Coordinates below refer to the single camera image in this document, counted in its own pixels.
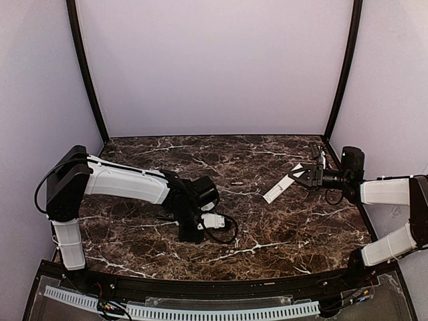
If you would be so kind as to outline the white remote control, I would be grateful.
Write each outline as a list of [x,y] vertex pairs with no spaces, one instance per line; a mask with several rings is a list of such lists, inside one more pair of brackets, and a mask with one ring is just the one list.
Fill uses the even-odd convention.
[[278,181],[268,192],[263,195],[264,200],[271,204],[275,201],[286,189],[288,189],[293,183],[294,179],[290,178],[289,175],[284,176]]

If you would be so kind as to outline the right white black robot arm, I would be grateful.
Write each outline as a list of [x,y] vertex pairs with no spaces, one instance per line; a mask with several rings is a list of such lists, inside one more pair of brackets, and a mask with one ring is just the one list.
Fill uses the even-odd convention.
[[401,228],[351,252],[342,282],[356,288],[382,263],[398,260],[414,251],[427,249],[427,175],[364,179],[365,155],[360,148],[342,149],[340,168],[330,169],[321,148],[311,146],[313,165],[302,165],[288,173],[291,180],[307,189],[341,191],[352,204],[402,205],[409,220]]

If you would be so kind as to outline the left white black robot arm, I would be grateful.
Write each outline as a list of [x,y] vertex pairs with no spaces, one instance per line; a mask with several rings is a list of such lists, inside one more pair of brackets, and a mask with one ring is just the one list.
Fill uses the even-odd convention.
[[224,216],[214,214],[219,193],[204,176],[191,181],[172,171],[148,171],[102,160],[75,145],[42,179],[46,205],[41,213],[53,225],[68,271],[86,266],[78,223],[84,195],[109,195],[160,205],[179,224],[180,241],[199,243],[205,229],[225,227]]

